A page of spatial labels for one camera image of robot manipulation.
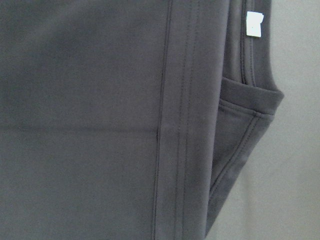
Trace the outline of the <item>dark brown t-shirt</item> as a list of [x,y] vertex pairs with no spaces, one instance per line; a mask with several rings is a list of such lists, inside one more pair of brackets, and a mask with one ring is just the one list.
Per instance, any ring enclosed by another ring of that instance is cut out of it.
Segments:
[[1,1],[1,239],[203,240],[283,99],[271,6]]

